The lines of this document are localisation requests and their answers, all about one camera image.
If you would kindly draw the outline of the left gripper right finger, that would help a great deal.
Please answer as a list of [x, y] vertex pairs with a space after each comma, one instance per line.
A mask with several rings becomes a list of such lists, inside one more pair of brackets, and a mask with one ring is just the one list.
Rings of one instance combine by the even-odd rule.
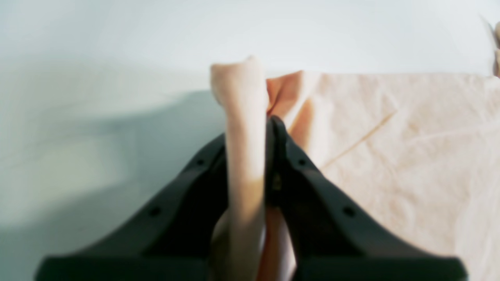
[[430, 254], [397, 237], [330, 182], [282, 120], [266, 124], [265, 201], [291, 235], [293, 281], [467, 281], [459, 258]]

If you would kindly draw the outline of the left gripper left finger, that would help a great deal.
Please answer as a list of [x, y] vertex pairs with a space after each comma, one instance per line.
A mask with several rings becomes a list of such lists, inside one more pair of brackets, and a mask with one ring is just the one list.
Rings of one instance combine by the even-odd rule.
[[45, 258], [35, 279], [207, 281], [211, 236], [227, 206], [220, 135], [125, 224], [73, 254]]

